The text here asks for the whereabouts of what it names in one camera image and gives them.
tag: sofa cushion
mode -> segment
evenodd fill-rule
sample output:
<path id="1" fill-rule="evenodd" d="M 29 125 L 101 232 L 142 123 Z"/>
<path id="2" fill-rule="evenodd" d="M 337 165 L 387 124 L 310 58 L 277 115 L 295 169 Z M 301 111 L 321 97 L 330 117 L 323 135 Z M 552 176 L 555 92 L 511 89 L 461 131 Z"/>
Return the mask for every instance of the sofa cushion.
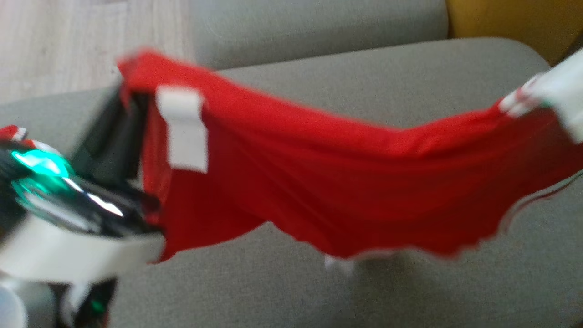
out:
<path id="1" fill-rule="evenodd" d="M 194 0 L 196 61 L 223 69 L 447 37 L 444 0 Z"/>
<path id="2" fill-rule="evenodd" d="M 222 74 L 342 115 L 407 127 L 489 106 L 546 69 L 522 44 L 470 39 Z M 20 123 L 70 147 L 102 94 L 8 104 L 0 107 L 0 125 Z M 456 259 L 404 252 L 364 263 L 352 278 L 326 272 L 321 254 L 267 224 L 123 277 L 110 327 L 568 326 L 583 316 L 582 198 L 577 181 L 527 207 L 507 235 L 477 250 Z"/>

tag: green light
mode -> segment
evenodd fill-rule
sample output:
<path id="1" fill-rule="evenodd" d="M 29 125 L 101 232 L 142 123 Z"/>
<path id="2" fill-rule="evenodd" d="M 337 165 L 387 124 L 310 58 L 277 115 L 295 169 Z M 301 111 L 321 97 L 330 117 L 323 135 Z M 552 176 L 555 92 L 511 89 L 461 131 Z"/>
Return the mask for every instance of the green light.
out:
<path id="1" fill-rule="evenodd" d="M 13 151 L 12 156 L 35 173 L 47 176 L 69 177 L 72 171 L 69 163 L 57 154 L 38 149 L 24 154 Z"/>
<path id="2" fill-rule="evenodd" d="M 105 306 L 103 306 L 103 304 L 101 304 L 100 302 L 97 302 L 96 300 L 91 301 L 91 307 L 97 313 L 103 313 L 106 311 Z"/>
<path id="3" fill-rule="evenodd" d="M 551 107 L 553 107 L 553 103 L 548 101 L 548 100 L 543 100 L 543 102 L 540 103 L 540 107 L 541 108 L 551 108 Z"/>

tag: red fabric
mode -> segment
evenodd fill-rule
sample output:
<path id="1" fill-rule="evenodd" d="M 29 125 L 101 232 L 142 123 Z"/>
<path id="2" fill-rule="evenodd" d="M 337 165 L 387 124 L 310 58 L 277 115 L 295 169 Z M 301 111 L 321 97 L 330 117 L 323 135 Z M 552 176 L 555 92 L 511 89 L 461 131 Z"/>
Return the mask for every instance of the red fabric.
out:
<path id="1" fill-rule="evenodd" d="M 494 235 L 516 200 L 583 169 L 582 146 L 550 110 L 513 119 L 494 104 L 400 130 L 280 100 L 147 51 L 120 70 L 127 90 L 187 86 L 206 100 L 208 174 L 171 169 L 166 124 L 150 111 L 144 182 L 164 204 L 165 258 L 265 221 L 336 257 L 401 247 L 451 255 Z"/>
<path id="2" fill-rule="evenodd" d="M 0 140 L 21 141 L 26 134 L 19 134 L 19 127 L 16 125 L 7 125 L 0 128 Z"/>

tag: red and white fabric edge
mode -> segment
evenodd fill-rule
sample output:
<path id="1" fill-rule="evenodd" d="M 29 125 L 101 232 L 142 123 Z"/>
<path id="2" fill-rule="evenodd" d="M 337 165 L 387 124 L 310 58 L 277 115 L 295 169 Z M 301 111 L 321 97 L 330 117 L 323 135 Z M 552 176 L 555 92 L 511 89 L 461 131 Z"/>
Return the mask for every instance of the red and white fabric edge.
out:
<path id="1" fill-rule="evenodd" d="M 583 142 L 583 50 L 538 74 L 500 102 L 500 110 L 519 117 L 550 106 L 571 139 Z"/>
<path id="2" fill-rule="evenodd" d="M 552 197 L 562 189 L 568 187 L 572 182 L 577 180 L 577 178 L 583 175 L 583 170 L 577 172 L 573 176 L 560 181 L 548 188 L 539 190 L 533 194 L 530 194 L 526 197 L 522 197 L 519 199 L 506 213 L 504 218 L 500 222 L 499 230 L 501 233 L 507 232 L 510 228 L 510 223 L 512 219 L 529 204 L 537 200 L 544 200 L 549 197 Z M 335 267 L 339 268 L 345 274 L 352 274 L 354 268 L 356 266 L 357 261 L 368 260 L 368 259 L 379 259 L 379 258 L 389 258 L 395 254 L 397 254 L 400 250 L 404 249 L 377 249 L 377 250 L 369 250 L 364 253 L 360 253 L 357 256 L 349 257 L 346 259 L 340 257 L 334 257 L 328 254 L 324 254 L 324 266 L 326 270 L 331 270 Z"/>
<path id="3" fill-rule="evenodd" d="M 16 125 L 7 125 L 3 128 L 0 128 L 0 139 L 21 142 L 22 144 L 32 148 L 40 149 L 42 151 L 50 153 L 55 153 L 57 155 L 61 154 L 58 150 L 45 144 L 44 142 L 26 139 L 27 135 L 28 131 L 25 128 Z"/>

